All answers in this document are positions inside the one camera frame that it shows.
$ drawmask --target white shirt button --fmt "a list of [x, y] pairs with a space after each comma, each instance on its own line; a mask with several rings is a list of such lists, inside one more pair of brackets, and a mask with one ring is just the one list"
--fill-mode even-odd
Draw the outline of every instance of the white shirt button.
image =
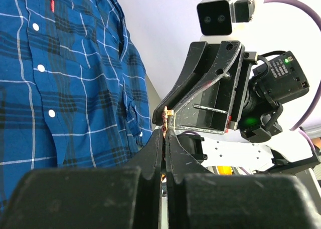
[[49, 110], [48, 114], [51, 118], [54, 118], [56, 116], [56, 112], [54, 110]]
[[39, 25], [38, 24], [32, 24], [32, 28], [34, 28], [35, 31], [39, 31]]
[[37, 69], [40, 71], [40, 72], [44, 72], [46, 69], [45, 69], [45, 66], [43, 65], [38, 65], [37, 66]]

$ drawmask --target shirt pocket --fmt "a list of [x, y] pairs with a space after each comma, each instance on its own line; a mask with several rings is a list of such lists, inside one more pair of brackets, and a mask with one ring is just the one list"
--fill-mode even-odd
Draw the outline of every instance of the shirt pocket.
[[129, 42], [129, 32], [122, 9], [115, 0], [98, 0], [97, 8], [101, 16], [98, 26], [104, 26], [97, 32], [98, 39], [104, 38], [104, 46], [116, 49], [118, 59], [122, 62], [127, 54]]
[[56, 3], [55, 21], [62, 57], [81, 64], [85, 69], [101, 62], [96, 17]]

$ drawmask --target white wall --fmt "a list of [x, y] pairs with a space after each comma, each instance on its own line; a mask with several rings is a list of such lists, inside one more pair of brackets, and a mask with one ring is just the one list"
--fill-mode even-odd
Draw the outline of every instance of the white wall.
[[[201, 0], [118, 0], [147, 74], [163, 98], [174, 85], [189, 44], [201, 36], [196, 5]], [[319, 0], [301, 0], [321, 14]], [[305, 112], [321, 79], [321, 32], [303, 12], [286, 5], [264, 5], [250, 36], [241, 38], [248, 51], [292, 50], [310, 83], [310, 92], [284, 106], [279, 120], [289, 128]], [[321, 105], [305, 123], [321, 124]]]
[[152, 114], [156, 109], [157, 105], [160, 104], [161, 98], [159, 97], [157, 91], [155, 90], [154, 86], [152, 85], [148, 76], [146, 76], [146, 86], [147, 86], [147, 93], [148, 93], [148, 100], [149, 100], [149, 113], [150, 119], [152, 119]]

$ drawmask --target cable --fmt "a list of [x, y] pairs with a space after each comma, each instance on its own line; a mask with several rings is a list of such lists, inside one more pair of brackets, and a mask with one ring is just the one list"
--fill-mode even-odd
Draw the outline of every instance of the cable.
[[195, 131], [191, 131], [191, 130], [186, 130], [184, 132], [182, 132], [180, 135], [186, 135], [186, 134], [193, 134], [193, 135], [199, 135], [199, 133], [195, 132]]
[[308, 141], [309, 145], [311, 146], [311, 149], [315, 152], [316, 154], [316, 151], [315, 151], [315, 147], [314, 147], [314, 144], [312, 143], [310, 137], [301, 129], [298, 130], [299, 133]]
[[272, 52], [269, 52], [269, 53], [265, 53], [262, 56], [267, 58], [267, 57], [270, 57], [270, 56], [273, 56], [273, 55], [282, 55], [284, 53], [285, 53], [285, 51], [283, 51], [283, 50], [276, 50], [276, 51], [272, 51]]
[[[320, 16], [308, 5], [302, 3], [298, 0], [264, 0], [264, 3], [265, 4], [266, 3], [283, 3], [283, 4], [292, 5], [294, 7], [297, 7], [298, 9], [301, 9], [306, 14], [308, 14], [313, 19], [313, 21], [316, 23], [316, 25], [318, 26], [318, 28], [321, 31], [321, 18], [320, 18]], [[312, 111], [315, 109], [320, 97], [321, 97], [321, 81], [320, 81], [319, 87], [316, 90], [316, 94], [315, 94], [310, 106], [308, 107], [308, 109], [306, 110], [304, 115], [299, 119], [299, 121], [290, 129], [291, 131], [296, 130], [300, 125], [303, 124], [304, 121], [306, 121], [306, 119], [310, 116]]]
[[257, 75], [252, 77], [250, 82], [251, 82], [251, 84], [253, 86], [253, 90], [255, 89], [255, 86], [256, 86], [257, 82], [260, 79], [264, 78], [270, 71], [270, 62], [264, 56], [258, 55], [257, 59], [263, 61], [266, 64], [267, 69], [264, 70], [263, 73], [259, 73], [259, 74], [257, 74]]
[[251, 173], [247, 172], [243, 167], [239, 167], [245, 174], [250, 175]]
[[271, 119], [265, 125], [266, 131], [269, 131], [272, 128], [274, 123], [277, 121], [277, 119], [281, 116], [283, 112], [283, 106], [280, 103], [278, 104], [279, 104], [279, 108], [277, 108], [276, 112], [272, 115]]

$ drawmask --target shirt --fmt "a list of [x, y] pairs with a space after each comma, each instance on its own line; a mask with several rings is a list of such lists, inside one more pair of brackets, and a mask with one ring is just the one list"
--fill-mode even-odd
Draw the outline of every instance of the shirt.
[[29, 170], [124, 164], [151, 135], [117, 0], [0, 0], [0, 206]]

